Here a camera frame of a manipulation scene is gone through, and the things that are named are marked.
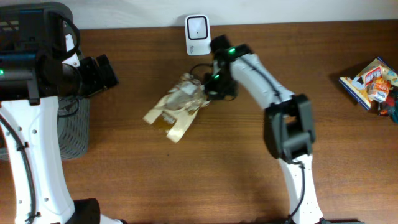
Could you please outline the brown cookie snack pouch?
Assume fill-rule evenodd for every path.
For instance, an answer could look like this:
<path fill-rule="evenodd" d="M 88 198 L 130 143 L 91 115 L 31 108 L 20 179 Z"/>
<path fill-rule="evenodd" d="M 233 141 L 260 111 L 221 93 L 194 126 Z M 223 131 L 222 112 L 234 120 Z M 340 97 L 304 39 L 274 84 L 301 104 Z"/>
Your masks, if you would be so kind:
<path fill-rule="evenodd" d="M 143 117 L 174 143 L 179 142 L 198 111 L 210 104 L 205 87 L 192 74 L 184 73 L 178 83 Z"/>

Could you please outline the yellow wet wipes pack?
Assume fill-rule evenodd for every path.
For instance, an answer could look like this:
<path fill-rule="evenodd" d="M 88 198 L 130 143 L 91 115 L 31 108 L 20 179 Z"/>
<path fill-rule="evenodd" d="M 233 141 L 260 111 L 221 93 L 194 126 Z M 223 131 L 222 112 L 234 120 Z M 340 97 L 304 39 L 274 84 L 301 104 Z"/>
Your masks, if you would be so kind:
<path fill-rule="evenodd" d="M 364 109 L 369 110 L 372 102 L 376 101 L 371 101 L 369 99 L 368 85 L 377 77 L 382 77 L 386 81 L 390 81 L 391 88 L 389 93 L 392 88 L 397 87 L 397 72 L 380 57 L 376 57 L 356 76 L 340 77 L 338 81 Z"/>

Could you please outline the orange tissue pack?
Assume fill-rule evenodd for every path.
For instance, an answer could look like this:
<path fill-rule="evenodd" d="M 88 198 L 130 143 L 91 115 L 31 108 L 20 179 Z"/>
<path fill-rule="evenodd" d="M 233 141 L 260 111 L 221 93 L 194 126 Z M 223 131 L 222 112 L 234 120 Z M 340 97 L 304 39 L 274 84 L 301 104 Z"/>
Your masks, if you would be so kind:
<path fill-rule="evenodd" d="M 371 101 L 378 103 L 385 102 L 391 88 L 390 81 L 386 81 L 382 77 L 374 78 L 368 85 L 368 97 Z"/>

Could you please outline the black red snack packet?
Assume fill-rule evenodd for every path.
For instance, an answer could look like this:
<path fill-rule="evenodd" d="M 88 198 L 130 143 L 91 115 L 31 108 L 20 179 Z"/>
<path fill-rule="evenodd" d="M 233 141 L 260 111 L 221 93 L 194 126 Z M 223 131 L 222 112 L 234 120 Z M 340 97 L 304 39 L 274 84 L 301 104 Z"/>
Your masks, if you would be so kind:
<path fill-rule="evenodd" d="M 379 103 L 379 116 L 392 116 L 397 111 L 397 97 L 395 93 L 390 93 L 386 100 Z"/>

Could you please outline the blue mouthwash bottle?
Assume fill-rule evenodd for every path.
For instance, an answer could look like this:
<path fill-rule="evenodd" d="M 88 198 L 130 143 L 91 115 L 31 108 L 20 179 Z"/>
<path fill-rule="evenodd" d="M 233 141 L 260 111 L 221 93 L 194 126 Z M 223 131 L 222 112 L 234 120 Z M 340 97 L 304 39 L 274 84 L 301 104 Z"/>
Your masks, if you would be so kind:
<path fill-rule="evenodd" d="M 398 124 L 398 111 L 397 111 L 397 108 L 393 108 L 392 109 L 390 117 L 391 117 L 391 120 L 393 120 L 393 122 L 395 124 Z"/>

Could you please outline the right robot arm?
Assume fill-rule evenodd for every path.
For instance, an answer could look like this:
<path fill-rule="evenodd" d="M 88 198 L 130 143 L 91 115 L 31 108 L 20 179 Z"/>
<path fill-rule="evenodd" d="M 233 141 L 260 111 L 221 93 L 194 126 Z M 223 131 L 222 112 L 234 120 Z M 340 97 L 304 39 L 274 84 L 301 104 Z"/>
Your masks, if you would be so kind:
<path fill-rule="evenodd" d="M 263 66 L 246 44 L 233 46 L 227 36 L 210 42 L 213 71 L 205 76 L 208 99 L 233 100 L 242 85 L 264 112 L 264 142 L 279 161 L 289 195 L 286 223 L 322 223 L 313 180 L 315 127 L 311 101 L 288 90 Z"/>

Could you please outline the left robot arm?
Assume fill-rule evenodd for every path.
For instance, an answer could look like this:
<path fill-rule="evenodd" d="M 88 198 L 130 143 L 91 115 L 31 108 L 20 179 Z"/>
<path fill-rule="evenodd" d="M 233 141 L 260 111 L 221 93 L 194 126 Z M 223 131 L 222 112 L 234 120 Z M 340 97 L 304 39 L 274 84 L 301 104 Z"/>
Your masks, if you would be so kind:
<path fill-rule="evenodd" d="M 16 223 L 112 223 L 94 198 L 73 200 L 58 141 L 62 98 L 79 103 L 119 82 L 107 56 L 82 58 L 80 31 L 59 2 L 1 8 L 1 131 Z"/>

